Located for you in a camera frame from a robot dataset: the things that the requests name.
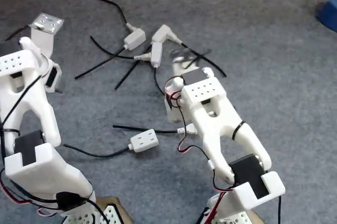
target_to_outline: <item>cable connector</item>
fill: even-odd
[[[179,39],[177,35],[172,32],[171,28],[169,28],[167,25],[162,25],[158,29],[158,31],[152,36],[152,42],[163,43],[166,40],[173,41],[179,45],[183,43],[181,39]]]
[[[136,61],[146,61],[149,62],[151,60],[151,52],[147,54],[137,55],[133,57]]]
[[[188,134],[198,134],[198,131],[196,130],[195,126],[193,123],[188,124],[186,126],[186,130]],[[185,133],[185,128],[178,128],[177,133]]]
[[[142,152],[159,145],[158,138],[153,129],[139,133],[131,138],[130,150]]]
[[[124,39],[124,48],[131,51],[146,41],[146,35],[142,29],[129,23],[126,23],[126,27],[131,31],[131,34]]]

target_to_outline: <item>wire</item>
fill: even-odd
[[[156,68],[156,67],[153,68],[153,77],[154,77],[154,82],[155,82],[155,84],[156,84],[158,90],[159,90],[163,95],[165,95],[165,93],[162,91],[162,89],[159,87],[159,84],[158,84],[158,80],[157,80],[157,68]]]
[[[98,63],[96,66],[93,66],[89,70],[87,70],[87,71],[83,72],[82,74],[76,76],[75,79],[77,80],[77,79],[81,78],[82,76],[85,76],[85,75],[89,74],[90,72],[92,72],[93,70],[97,69],[98,67],[104,65],[105,63],[111,61],[114,57],[116,57],[118,54],[122,53],[124,50],[125,50],[125,48],[121,48],[120,50],[117,51],[116,55],[111,56],[109,59],[106,59],[106,60]]]
[[[74,147],[74,146],[71,146],[71,145],[68,145],[68,144],[63,144],[63,146],[66,147],[66,148],[70,148],[70,149],[76,150],[76,151],[78,151],[78,152],[81,152],[81,153],[83,153],[83,154],[90,155],[91,157],[99,157],[99,158],[114,157],[115,155],[121,154],[121,153],[123,153],[123,152],[129,150],[129,148],[126,147],[126,148],[123,148],[123,149],[121,149],[121,150],[118,150],[117,152],[114,152],[114,153],[112,153],[112,154],[92,154],[92,153],[86,152],[86,151],[84,151],[84,150],[82,150],[82,149],[79,149],[79,148],[77,148],[77,147]]]
[[[207,219],[205,220],[204,224],[211,224],[212,219],[214,218],[215,214],[216,214],[216,209],[219,206],[220,201],[222,200],[223,196],[226,194],[226,192],[220,192],[219,197],[214,205],[214,207],[212,208],[211,212],[209,213]]]
[[[150,44],[146,50],[143,52],[143,54],[147,53],[150,48],[152,47],[152,44]],[[128,70],[128,72],[122,77],[122,79],[119,81],[119,83],[116,85],[115,90],[117,90],[121,84],[127,79],[127,77],[132,73],[132,71],[136,68],[136,66],[138,65],[138,63],[133,63],[133,65],[131,66],[131,68]]]
[[[4,125],[6,121],[8,120],[9,116],[13,113],[14,109],[18,106],[20,101],[24,98],[24,96],[27,94],[27,92],[30,90],[31,87],[41,78],[39,75],[30,85],[27,86],[27,88],[22,92],[21,96],[18,98],[18,100],[15,102],[11,110],[8,112],[7,116],[5,117],[4,121],[1,121],[0,118],[0,139],[1,139],[1,157],[2,162],[5,163],[5,157],[6,157],[6,148],[5,148],[5,134],[4,134]]]
[[[44,212],[41,212],[41,210],[42,210],[41,207],[38,208],[37,214],[40,215],[40,216],[42,216],[42,217],[54,217],[57,214],[57,212],[56,213],[45,214]]]
[[[22,32],[23,30],[27,29],[29,27],[29,25],[24,25],[23,27],[20,27],[19,29],[17,29],[15,32],[13,32],[10,36],[8,36],[5,41],[9,41],[11,40],[16,34]]]
[[[129,70],[126,72],[126,74],[120,79],[120,81],[116,84],[115,90],[117,90],[122,83],[125,81],[125,79],[131,74],[131,72],[134,70],[134,68],[139,64],[141,61],[135,61],[132,66],[129,68]]]
[[[121,129],[128,129],[132,131],[139,131],[144,132],[149,130],[150,128],[136,128],[133,126],[125,126],[125,125],[112,125],[113,128],[121,128]],[[156,133],[177,133],[177,130],[154,130]]]
[[[120,12],[122,18],[123,18],[123,21],[124,21],[125,23],[127,23],[126,18],[125,18],[125,15],[124,15],[124,13],[123,13],[123,10],[122,10],[122,8],[121,8],[118,4],[116,4],[115,2],[110,1],[110,0],[100,0],[100,1],[103,1],[103,2],[106,2],[106,3],[108,3],[108,4],[112,4],[112,5],[116,6],[117,9],[118,9],[118,11]]]
[[[281,198],[281,196],[279,196],[279,209],[278,209],[278,213],[277,213],[278,224],[281,224],[281,203],[282,203],[282,198]]]
[[[106,221],[106,224],[108,224],[110,221],[107,219],[107,216],[105,216],[104,212],[100,209],[100,207],[93,201],[91,201],[90,199],[86,199],[86,201],[90,204],[92,204],[98,212],[100,212],[100,214],[102,215],[103,219]]]
[[[128,59],[128,60],[134,60],[133,57],[128,57],[128,56],[122,56],[122,55],[118,55],[118,54],[113,54],[110,51],[106,50],[104,47],[102,47],[95,39],[93,36],[90,36],[90,39],[92,40],[92,42],[94,42],[94,44],[104,53],[110,55],[110,56],[114,56],[117,58],[121,58],[121,59]]]
[[[218,191],[231,191],[232,190],[231,187],[229,187],[227,189],[222,189],[222,188],[219,188],[218,186],[216,186],[216,184],[215,184],[215,169],[213,170],[213,187]]]
[[[210,59],[206,58],[204,55],[198,53],[197,51],[191,49],[190,47],[188,47],[186,44],[181,43],[181,45],[185,48],[188,48],[189,50],[191,50],[191,52],[193,54],[195,54],[197,56],[197,58],[203,59],[204,61],[208,62],[209,64],[211,64],[212,66],[214,66],[224,77],[227,77],[226,73],[218,66],[216,65],[214,62],[212,62]],[[193,61],[185,68],[187,69],[188,67],[190,67],[192,65]]]

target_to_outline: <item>gray carpet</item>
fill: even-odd
[[[272,170],[286,185],[282,223],[334,223],[337,219],[337,34],[314,17],[325,0],[115,0],[130,23],[151,37],[163,23],[225,69],[219,76],[241,117],[269,152]],[[113,123],[160,129],[180,127],[166,119],[163,98],[148,65],[139,65],[118,91],[114,85],[131,66],[116,59],[74,80],[106,59],[93,35],[117,51],[127,35],[117,10],[98,0],[0,0],[0,36],[30,23],[40,12],[65,19],[55,40],[53,60],[64,73],[64,94],[49,94],[63,143],[95,153],[125,147],[133,132]],[[172,76],[166,42],[161,85]],[[132,53],[141,53],[138,48]],[[25,117],[22,130],[36,130]],[[135,223],[195,223],[214,194],[212,173],[198,150],[176,151],[178,136],[158,135],[149,151],[98,160],[62,147],[58,151],[91,180],[99,196],[118,196]],[[188,142],[201,144],[198,138]],[[222,141],[228,161],[243,155]],[[60,223],[44,219],[31,206],[18,207],[0,193],[1,223]],[[277,223],[277,200],[256,208],[266,223]]]

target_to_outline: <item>white plastic piece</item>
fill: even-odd
[[[139,133],[131,138],[130,150],[142,152],[159,145],[158,138],[153,129]]]
[[[151,49],[151,65],[154,68],[159,68],[162,61],[163,43],[153,42]]]
[[[33,41],[30,38],[22,37],[20,38],[19,42],[24,50],[30,50],[36,57],[39,64],[39,72],[42,75],[42,82],[45,85],[44,86],[45,91],[49,93],[55,92],[55,88],[62,76],[61,67],[57,63],[54,63],[47,56],[41,54],[41,50],[33,43]],[[52,72],[52,68],[56,69],[56,74],[51,86],[47,86],[46,83]]]
[[[2,120],[5,119],[23,91],[17,91],[18,86],[11,78],[11,74],[17,72],[22,72],[24,89],[40,75],[37,59],[31,51],[21,50],[0,57],[0,117]],[[48,103],[42,80],[38,80],[26,93],[4,127],[19,130],[22,117],[28,110],[33,110],[40,119],[45,140],[55,147],[60,145],[61,137],[54,110]],[[17,134],[14,132],[5,132],[6,150],[10,154],[14,153],[16,137]]]
[[[132,26],[131,30],[132,33],[124,39],[124,48],[130,51],[134,50],[146,40],[145,32],[142,29]]]
[[[45,13],[41,13],[30,25],[31,39],[50,58],[54,49],[54,35],[60,30],[64,20]]]
[[[262,175],[261,178],[269,192],[268,195],[258,199],[248,182],[241,184],[223,196],[217,208],[218,218],[223,219],[243,211],[248,211],[285,193],[284,184],[277,172],[268,172]],[[207,206],[212,208],[218,197],[219,194],[211,197]]]
[[[215,215],[212,220],[212,224],[252,224],[251,219],[246,212],[240,212],[236,215],[229,216],[227,218],[219,219],[219,215]],[[203,217],[200,224],[204,224],[207,216]]]
[[[110,224],[122,224],[123,223],[114,206],[107,206],[105,208],[104,214],[109,220]],[[100,224],[106,224],[106,221],[103,219],[102,216],[100,217]]]
[[[148,61],[149,62],[151,60],[151,52],[142,54],[142,55],[136,55],[133,57],[133,59],[135,59],[136,61]]]
[[[35,156],[36,161],[25,166],[21,153],[7,156],[6,176],[40,198],[55,199],[56,193],[69,191],[95,200],[93,188],[88,180],[80,170],[67,164],[50,143],[36,146]]]
[[[196,130],[193,123],[190,123],[186,126],[186,130],[188,134],[198,134],[198,131]],[[185,128],[178,128],[177,133],[185,133]]]
[[[175,33],[172,32],[171,28],[169,28],[167,25],[162,25],[157,32],[152,36],[152,42],[160,42],[163,43],[166,40],[173,41],[177,44],[183,43],[181,39],[175,35]]]
[[[211,77],[185,86],[182,89],[182,99],[186,112],[203,139],[203,149],[215,165],[217,176],[233,184],[234,174],[221,153],[220,136],[232,137],[242,119],[228,100],[225,89],[217,78]],[[201,103],[208,99],[216,116],[209,116],[209,110]],[[248,124],[240,127],[235,141],[242,145],[247,153],[258,155],[265,170],[270,169],[270,156]]]
[[[123,223],[113,205],[109,205],[105,208],[104,215],[109,220],[109,224],[122,224]],[[83,212],[80,215],[76,214],[76,215],[68,216],[62,222],[62,224],[95,224],[95,223],[98,223],[95,220],[100,220],[99,222],[100,224],[106,224],[106,221],[96,209],[93,209],[93,211]]]

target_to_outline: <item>red wire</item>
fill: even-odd
[[[220,195],[214,205],[214,207],[212,208],[212,211],[209,213],[209,216],[207,217],[207,219],[205,220],[204,224],[211,224],[212,219],[214,218],[214,216],[216,215],[216,209],[220,203],[220,201],[222,200],[223,196],[226,194],[226,192],[220,192]]]
[[[4,193],[12,200],[14,201],[15,203],[17,204],[27,204],[27,203],[30,203],[29,200],[18,200],[16,199],[8,190],[7,188],[5,187],[1,177],[0,177],[0,184],[1,184],[1,188],[2,190],[4,191]]]

